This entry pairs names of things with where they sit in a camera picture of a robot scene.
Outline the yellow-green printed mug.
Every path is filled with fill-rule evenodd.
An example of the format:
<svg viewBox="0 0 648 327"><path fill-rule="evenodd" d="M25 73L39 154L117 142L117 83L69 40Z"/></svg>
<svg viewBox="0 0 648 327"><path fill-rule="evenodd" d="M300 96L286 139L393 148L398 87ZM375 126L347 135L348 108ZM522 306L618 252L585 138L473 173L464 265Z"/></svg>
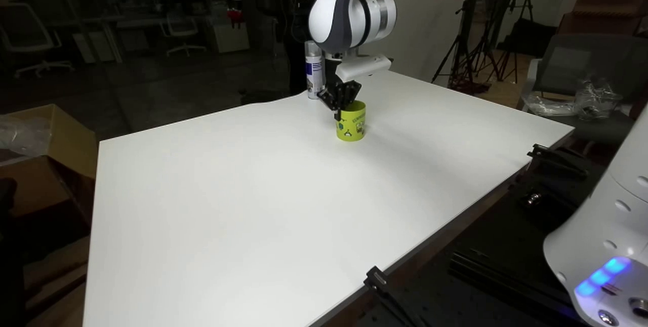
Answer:
<svg viewBox="0 0 648 327"><path fill-rule="evenodd" d="M345 110L336 112L335 118L337 138L344 142L358 142L365 136L366 104L354 101Z"/></svg>

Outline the black aluminium rail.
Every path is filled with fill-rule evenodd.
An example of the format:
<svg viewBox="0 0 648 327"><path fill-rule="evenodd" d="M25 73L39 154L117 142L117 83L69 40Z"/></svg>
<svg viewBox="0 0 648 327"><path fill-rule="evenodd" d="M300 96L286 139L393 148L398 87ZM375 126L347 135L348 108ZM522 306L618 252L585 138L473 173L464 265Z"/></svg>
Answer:
<svg viewBox="0 0 648 327"><path fill-rule="evenodd" d="M476 250L452 253L451 275L552 327L590 327L547 266L506 268Z"/></svg>

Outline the clear plastic wrap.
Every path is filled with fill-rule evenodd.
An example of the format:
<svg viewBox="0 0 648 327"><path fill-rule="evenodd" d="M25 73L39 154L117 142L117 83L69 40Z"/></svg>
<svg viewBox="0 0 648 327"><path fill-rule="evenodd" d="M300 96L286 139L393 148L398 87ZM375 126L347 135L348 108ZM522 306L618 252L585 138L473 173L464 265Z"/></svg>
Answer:
<svg viewBox="0 0 648 327"><path fill-rule="evenodd" d="M30 158L42 156L49 150L51 134L50 121L46 118L0 115L0 151Z"/></svg>

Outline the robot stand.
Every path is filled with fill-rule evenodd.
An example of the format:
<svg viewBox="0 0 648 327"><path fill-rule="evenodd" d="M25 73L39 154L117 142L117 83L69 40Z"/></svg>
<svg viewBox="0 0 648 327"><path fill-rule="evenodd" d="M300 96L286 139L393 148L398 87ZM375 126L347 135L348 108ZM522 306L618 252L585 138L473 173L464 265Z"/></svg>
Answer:
<svg viewBox="0 0 648 327"><path fill-rule="evenodd" d="M558 327L648 327L648 170L534 145L451 244L450 272Z"/></svg>

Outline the white desk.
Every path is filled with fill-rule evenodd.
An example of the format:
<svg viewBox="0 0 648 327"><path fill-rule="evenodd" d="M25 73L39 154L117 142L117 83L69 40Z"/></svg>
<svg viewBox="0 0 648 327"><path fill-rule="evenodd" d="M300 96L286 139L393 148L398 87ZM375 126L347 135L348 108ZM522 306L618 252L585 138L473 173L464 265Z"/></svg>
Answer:
<svg viewBox="0 0 648 327"><path fill-rule="evenodd" d="M80 28L86 25L93 24L99 25L104 32L107 41L109 42L111 52L117 63L123 63L122 50L116 44L115 32L117 29L140 29L144 27L158 26L167 22L166 16L158 16L151 14L144 15L104 15L99 17L67 19L58 21L46 21L44 25L50 28L72 27L79 26Z"/></svg>

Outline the group of black tripods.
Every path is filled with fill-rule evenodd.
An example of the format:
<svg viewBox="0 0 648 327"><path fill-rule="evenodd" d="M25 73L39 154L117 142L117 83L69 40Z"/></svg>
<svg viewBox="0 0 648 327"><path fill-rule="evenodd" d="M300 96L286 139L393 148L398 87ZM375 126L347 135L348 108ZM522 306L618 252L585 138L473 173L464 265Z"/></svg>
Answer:
<svg viewBox="0 0 648 327"><path fill-rule="evenodd" d="M533 11L532 0L463 0L460 29L433 81L444 76L449 89L475 96L516 75L508 62L517 57L521 32L535 24Z"/></svg>

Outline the cardboard box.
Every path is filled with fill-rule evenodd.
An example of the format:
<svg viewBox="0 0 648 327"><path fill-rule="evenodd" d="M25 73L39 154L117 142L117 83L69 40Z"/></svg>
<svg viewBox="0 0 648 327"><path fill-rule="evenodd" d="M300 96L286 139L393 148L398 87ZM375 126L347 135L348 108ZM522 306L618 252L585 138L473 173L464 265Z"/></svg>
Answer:
<svg viewBox="0 0 648 327"><path fill-rule="evenodd" d="M71 202L85 221L90 221L99 152L95 133L56 105L0 115L43 117L51 125L47 154L30 158L0 151L0 179L18 183L13 214L26 216Z"/></svg>

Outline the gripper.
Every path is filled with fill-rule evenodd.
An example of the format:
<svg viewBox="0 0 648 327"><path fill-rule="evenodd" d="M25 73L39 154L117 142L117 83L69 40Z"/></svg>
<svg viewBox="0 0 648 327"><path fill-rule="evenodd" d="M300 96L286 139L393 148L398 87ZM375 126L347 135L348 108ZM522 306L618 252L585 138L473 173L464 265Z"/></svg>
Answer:
<svg viewBox="0 0 648 327"><path fill-rule="evenodd" d="M317 94L318 99L333 112L334 119L340 121L342 111L354 103L362 85L350 79L350 62L325 59L324 90Z"/></svg>

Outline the stack of cardboard boxes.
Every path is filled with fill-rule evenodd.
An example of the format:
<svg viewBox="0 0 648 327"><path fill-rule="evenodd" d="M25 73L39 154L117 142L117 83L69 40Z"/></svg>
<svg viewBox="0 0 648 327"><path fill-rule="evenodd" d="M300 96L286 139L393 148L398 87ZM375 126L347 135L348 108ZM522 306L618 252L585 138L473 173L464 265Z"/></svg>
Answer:
<svg viewBox="0 0 648 327"><path fill-rule="evenodd" d="M575 0L557 34L613 34L648 38L648 0Z"/></svg>

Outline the white office chair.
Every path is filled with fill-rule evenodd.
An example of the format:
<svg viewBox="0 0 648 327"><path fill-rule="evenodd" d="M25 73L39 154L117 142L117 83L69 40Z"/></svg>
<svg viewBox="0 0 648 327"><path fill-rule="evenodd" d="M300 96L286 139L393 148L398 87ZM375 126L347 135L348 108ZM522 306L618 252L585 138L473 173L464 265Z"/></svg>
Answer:
<svg viewBox="0 0 648 327"><path fill-rule="evenodd" d="M75 71L74 65L69 60L50 61L45 58L48 51L60 48L62 42L58 32L49 31L28 3L0 3L0 43L5 50L13 54L40 55L37 64L16 69L14 71L16 79L27 72L32 72L40 78L42 71L50 71L53 68Z"/></svg>
<svg viewBox="0 0 648 327"><path fill-rule="evenodd" d="M159 23L160 30L165 38L180 39L181 44L166 50L165 55L170 57L173 53L184 52L190 57L190 50L206 52L206 46L189 44L188 39L199 34L194 18L181 12L169 12L164 20Z"/></svg>

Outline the clear plastic bag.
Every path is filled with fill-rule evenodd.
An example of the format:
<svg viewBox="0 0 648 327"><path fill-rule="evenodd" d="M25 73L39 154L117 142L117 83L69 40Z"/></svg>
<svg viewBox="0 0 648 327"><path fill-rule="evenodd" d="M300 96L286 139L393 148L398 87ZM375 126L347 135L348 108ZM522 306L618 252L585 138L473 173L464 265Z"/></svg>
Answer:
<svg viewBox="0 0 648 327"><path fill-rule="evenodd" d="M573 99L553 100L536 94L523 94L521 100L532 114L542 117L576 116L585 121L606 119L618 107L623 96L605 78L581 80Z"/></svg>

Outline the black clamp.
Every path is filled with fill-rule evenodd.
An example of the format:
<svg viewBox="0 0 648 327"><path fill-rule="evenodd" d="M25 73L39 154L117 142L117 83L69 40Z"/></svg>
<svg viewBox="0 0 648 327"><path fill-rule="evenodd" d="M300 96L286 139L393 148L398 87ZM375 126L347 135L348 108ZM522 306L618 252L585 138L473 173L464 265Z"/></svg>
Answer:
<svg viewBox="0 0 648 327"><path fill-rule="evenodd" d="M387 311L403 325L403 327L427 327L424 321L412 312L405 304L401 304L394 294L391 284L387 282L386 274L377 266L371 267L366 272L366 278L363 281L364 285L375 299Z"/></svg>
<svg viewBox="0 0 648 327"><path fill-rule="evenodd" d="M585 157L571 149L551 149L536 143L527 156L532 158L530 168L537 176L569 180L586 180L589 176L588 166L582 163Z"/></svg>

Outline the white spray can blue label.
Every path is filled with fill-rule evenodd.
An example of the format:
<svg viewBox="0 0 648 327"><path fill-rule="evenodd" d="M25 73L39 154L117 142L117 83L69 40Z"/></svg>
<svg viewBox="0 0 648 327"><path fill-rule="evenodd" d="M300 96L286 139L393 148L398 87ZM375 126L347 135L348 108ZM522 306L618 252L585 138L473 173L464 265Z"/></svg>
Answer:
<svg viewBox="0 0 648 327"><path fill-rule="evenodd" d="M326 87L325 59L315 41L305 43L306 91L309 99L318 100L319 93Z"/></svg>

